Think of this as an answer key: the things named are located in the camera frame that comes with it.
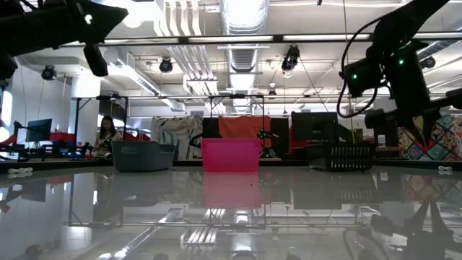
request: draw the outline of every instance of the computer monitor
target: computer monitor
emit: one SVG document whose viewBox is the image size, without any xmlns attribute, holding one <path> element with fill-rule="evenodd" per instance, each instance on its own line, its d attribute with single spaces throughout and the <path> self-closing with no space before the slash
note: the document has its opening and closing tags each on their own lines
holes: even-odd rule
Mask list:
<svg viewBox="0 0 462 260">
<path fill-rule="evenodd" d="M 338 142 L 337 113 L 295 113 L 292 112 L 292 128 L 295 140 L 317 140 Z"/>
<path fill-rule="evenodd" d="M 26 142 L 50 140 L 51 119 L 29 121 L 27 125 Z"/>
</svg>

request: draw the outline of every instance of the woman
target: woman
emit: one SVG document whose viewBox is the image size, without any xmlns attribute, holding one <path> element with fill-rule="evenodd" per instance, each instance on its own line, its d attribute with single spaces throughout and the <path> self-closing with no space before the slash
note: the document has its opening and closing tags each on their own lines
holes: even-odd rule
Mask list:
<svg viewBox="0 0 462 260">
<path fill-rule="evenodd" d="M 114 126 L 113 118 L 110 116 L 104 116 L 101 120 L 101 130 L 96 136 L 95 150 L 96 155 L 105 155 L 108 152 L 107 147 L 104 147 L 104 142 L 108 139 L 112 141 L 122 140 L 122 134 L 116 131 Z"/>
</svg>

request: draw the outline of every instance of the gray bin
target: gray bin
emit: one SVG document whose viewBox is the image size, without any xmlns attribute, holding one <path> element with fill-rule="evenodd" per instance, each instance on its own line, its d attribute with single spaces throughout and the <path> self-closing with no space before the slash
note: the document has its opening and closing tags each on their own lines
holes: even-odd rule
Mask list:
<svg viewBox="0 0 462 260">
<path fill-rule="evenodd" d="M 154 141 L 112 142 L 114 167 L 118 171 L 165 170 L 173 165 L 175 146 Z"/>
</svg>

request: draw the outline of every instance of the black basket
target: black basket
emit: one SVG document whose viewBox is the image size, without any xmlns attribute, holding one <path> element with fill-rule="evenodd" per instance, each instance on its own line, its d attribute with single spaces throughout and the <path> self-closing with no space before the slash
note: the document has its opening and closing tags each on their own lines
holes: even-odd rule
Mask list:
<svg viewBox="0 0 462 260">
<path fill-rule="evenodd" d="M 310 166 L 329 171 L 370 170 L 375 144 L 323 143 L 305 148 Z"/>
</svg>

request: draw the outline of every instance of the glossy table surface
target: glossy table surface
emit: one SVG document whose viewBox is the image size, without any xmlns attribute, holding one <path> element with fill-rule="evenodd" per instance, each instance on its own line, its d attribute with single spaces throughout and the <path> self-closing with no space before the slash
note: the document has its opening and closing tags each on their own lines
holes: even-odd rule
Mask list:
<svg viewBox="0 0 462 260">
<path fill-rule="evenodd" d="M 0 187 L 1 260 L 462 259 L 459 172 L 106 167 Z"/>
</svg>

